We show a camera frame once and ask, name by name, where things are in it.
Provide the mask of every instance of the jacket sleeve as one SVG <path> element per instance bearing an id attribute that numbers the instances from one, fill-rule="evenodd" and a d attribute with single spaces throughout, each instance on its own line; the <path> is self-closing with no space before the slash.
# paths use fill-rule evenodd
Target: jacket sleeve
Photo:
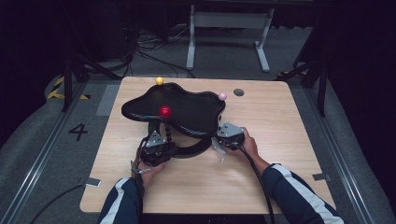
<path id="1" fill-rule="evenodd" d="M 138 222 L 139 195 L 134 179 L 123 178 L 108 193 L 99 215 L 100 224 Z"/>
<path id="2" fill-rule="evenodd" d="M 262 183 L 290 223 L 344 223 L 305 181 L 279 164 L 264 170 Z"/>

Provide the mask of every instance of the red ball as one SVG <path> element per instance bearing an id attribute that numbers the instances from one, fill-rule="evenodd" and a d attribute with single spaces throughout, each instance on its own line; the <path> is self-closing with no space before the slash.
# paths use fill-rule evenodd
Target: red ball
<path id="1" fill-rule="evenodd" d="M 169 116 L 171 116 L 172 110 L 169 106 L 164 105 L 160 108 L 160 116 L 167 119 Z"/>

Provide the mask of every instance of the wooden table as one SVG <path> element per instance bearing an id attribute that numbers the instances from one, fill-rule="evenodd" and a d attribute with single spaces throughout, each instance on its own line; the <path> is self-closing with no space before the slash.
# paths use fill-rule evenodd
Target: wooden table
<path id="1" fill-rule="evenodd" d="M 130 162 L 141 139 L 148 134 L 148 124 L 125 118 L 120 110 L 124 103 L 155 85 L 154 80 L 153 77 L 126 77 L 121 82 L 91 171 L 91 177 L 101 179 L 102 184 L 99 188 L 85 188 L 80 204 L 82 211 L 100 212 L 115 183 L 130 176 Z M 281 163 L 300 175 L 320 198 L 334 206 L 326 181 L 315 181 L 312 176 L 322 172 L 286 83 L 198 78 L 165 78 L 164 82 L 176 82 L 186 91 L 227 93 L 221 121 L 247 127 L 263 158 Z M 236 96 L 235 89 L 243 90 L 245 95 Z M 182 147 L 194 141 L 175 132 L 172 137 Z M 268 213 L 262 189 L 250 166 L 233 156 L 226 156 L 223 164 L 220 158 L 211 147 L 194 158 L 170 160 L 146 189 L 144 212 Z M 275 203 L 273 207 L 275 213 L 281 213 Z"/>

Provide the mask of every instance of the person's left hand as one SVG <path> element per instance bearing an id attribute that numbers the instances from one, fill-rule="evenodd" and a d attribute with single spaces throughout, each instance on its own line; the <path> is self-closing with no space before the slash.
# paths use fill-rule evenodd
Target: person's left hand
<path id="1" fill-rule="evenodd" d="M 166 162 L 163 162 L 159 164 L 156 167 L 152 167 L 150 171 L 143 173 L 142 180 L 143 180 L 143 187 L 148 187 L 151 181 L 154 179 L 154 176 L 158 174 L 160 171 L 162 171 L 166 166 Z M 146 165 L 143 161 L 139 163 L 139 169 L 140 170 L 146 170 L 149 169 L 150 166 Z"/>

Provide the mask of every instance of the yellow tape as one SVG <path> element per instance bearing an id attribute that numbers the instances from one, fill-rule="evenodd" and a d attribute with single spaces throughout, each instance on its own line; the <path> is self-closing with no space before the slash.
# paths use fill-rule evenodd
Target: yellow tape
<path id="1" fill-rule="evenodd" d="M 64 82 L 64 75 L 60 75 L 58 80 L 56 80 L 55 84 L 52 87 L 52 91 L 49 93 L 47 98 L 57 98 L 57 99 L 64 99 L 64 94 L 58 93 L 59 87 L 61 87 L 62 83 Z M 91 99 L 90 95 L 81 95 L 79 97 L 81 100 L 89 100 Z"/>

